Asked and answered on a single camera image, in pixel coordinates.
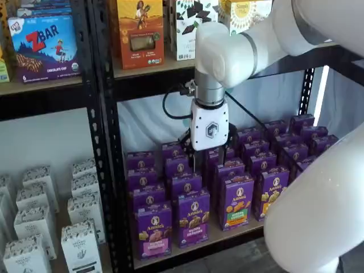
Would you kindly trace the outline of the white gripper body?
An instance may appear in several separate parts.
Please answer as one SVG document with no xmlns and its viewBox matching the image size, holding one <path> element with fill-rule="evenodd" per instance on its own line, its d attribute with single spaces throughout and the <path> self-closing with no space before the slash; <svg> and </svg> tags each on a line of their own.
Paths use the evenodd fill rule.
<svg viewBox="0 0 364 273">
<path fill-rule="evenodd" d="M 191 102 L 191 144 L 195 151 L 222 146 L 228 140 L 229 109 L 224 101 L 218 108 L 200 106 L 195 99 Z"/>
</svg>

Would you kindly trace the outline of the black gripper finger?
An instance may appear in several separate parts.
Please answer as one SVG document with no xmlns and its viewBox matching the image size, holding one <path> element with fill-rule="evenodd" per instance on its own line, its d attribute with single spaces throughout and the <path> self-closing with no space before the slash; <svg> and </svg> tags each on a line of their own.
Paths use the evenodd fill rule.
<svg viewBox="0 0 364 273">
<path fill-rule="evenodd" d="M 232 123 L 229 124 L 228 133 L 226 136 L 227 136 L 227 139 L 225 140 L 225 143 L 223 145 L 219 146 L 219 151 L 218 151 L 218 163 L 219 164 L 225 163 L 228 148 L 229 147 L 234 148 L 237 143 L 238 134 L 237 134 L 237 128 L 234 124 L 232 124 Z"/>
<path fill-rule="evenodd" d="M 187 129 L 179 138 L 178 143 L 188 157 L 188 165 L 193 172 L 196 172 L 196 150 L 192 146 L 191 130 Z"/>
</svg>

